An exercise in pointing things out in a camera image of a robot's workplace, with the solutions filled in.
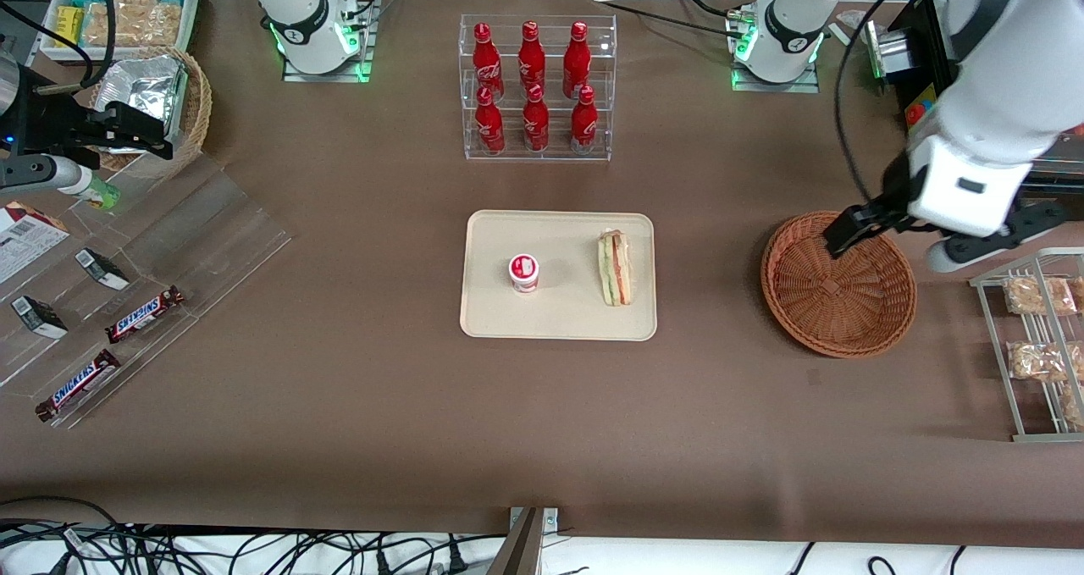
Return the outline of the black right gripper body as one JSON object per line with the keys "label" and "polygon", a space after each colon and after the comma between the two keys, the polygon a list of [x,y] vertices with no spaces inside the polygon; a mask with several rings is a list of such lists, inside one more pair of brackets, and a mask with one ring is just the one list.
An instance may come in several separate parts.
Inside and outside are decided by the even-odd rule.
{"label": "black right gripper body", "polygon": [[90,120],[92,111],[70,94],[41,95],[38,86],[53,81],[31,69],[3,69],[1,75],[1,146],[20,144],[24,153],[47,153],[52,146],[101,146],[104,130]]}

